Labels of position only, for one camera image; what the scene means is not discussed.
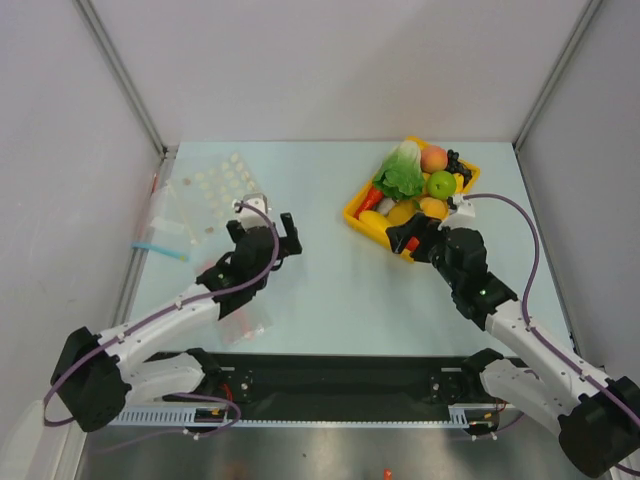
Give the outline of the toy napa cabbage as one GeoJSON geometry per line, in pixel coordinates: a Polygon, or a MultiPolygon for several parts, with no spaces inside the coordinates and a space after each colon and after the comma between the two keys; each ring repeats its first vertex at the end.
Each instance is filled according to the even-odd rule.
{"type": "Polygon", "coordinates": [[[421,150],[412,140],[396,145],[385,157],[372,185],[396,201],[420,195],[426,181],[421,169],[421,150]]]}

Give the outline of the white-dotted zip top bag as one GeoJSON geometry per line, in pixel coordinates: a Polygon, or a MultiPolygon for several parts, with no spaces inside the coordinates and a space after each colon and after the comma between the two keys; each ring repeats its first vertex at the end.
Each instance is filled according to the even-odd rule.
{"type": "Polygon", "coordinates": [[[190,243],[199,245],[222,232],[235,203],[259,186],[240,153],[215,153],[176,160],[166,192],[190,243]]]}

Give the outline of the toy yellow mango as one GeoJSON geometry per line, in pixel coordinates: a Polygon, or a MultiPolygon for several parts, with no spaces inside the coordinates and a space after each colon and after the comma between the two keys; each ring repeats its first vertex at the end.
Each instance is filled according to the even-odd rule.
{"type": "Polygon", "coordinates": [[[387,228],[391,227],[391,223],[388,218],[374,210],[365,210],[361,212],[358,220],[367,227],[376,231],[385,232],[387,228]]]}

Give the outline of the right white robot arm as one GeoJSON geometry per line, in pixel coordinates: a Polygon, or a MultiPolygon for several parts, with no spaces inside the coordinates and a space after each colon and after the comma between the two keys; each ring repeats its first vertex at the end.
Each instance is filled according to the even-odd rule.
{"type": "Polygon", "coordinates": [[[639,448],[639,387],[626,376],[612,379],[546,336],[517,294],[491,273],[482,235],[449,228],[422,213],[387,229],[392,252],[411,239],[412,258],[428,263],[451,289],[462,316],[507,346],[526,365],[516,368],[497,353],[463,373],[461,388],[473,401],[504,400],[558,439],[569,461],[598,478],[639,448]]]}

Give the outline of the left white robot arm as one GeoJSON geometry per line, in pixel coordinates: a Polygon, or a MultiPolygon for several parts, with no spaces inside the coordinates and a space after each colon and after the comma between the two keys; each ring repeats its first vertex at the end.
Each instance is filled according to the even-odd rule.
{"type": "Polygon", "coordinates": [[[158,355],[170,340],[245,307],[285,258],[301,254],[290,213],[280,216],[283,235],[257,208],[243,205],[240,213],[240,220],[227,224],[233,250],[176,300],[141,320],[100,333],[81,327],[68,336],[45,397],[58,397],[82,431],[100,430],[127,406],[154,400],[212,401],[220,394],[231,402],[212,354],[192,347],[168,358],[158,355]]]}

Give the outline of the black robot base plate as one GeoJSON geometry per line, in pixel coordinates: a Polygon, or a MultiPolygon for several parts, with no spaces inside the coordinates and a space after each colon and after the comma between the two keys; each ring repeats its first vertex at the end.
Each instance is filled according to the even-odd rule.
{"type": "Polygon", "coordinates": [[[464,357],[258,355],[201,352],[204,378],[192,393],[215,394],[262,412],[360,412],[385,404],[495,404],[464,357]]]}

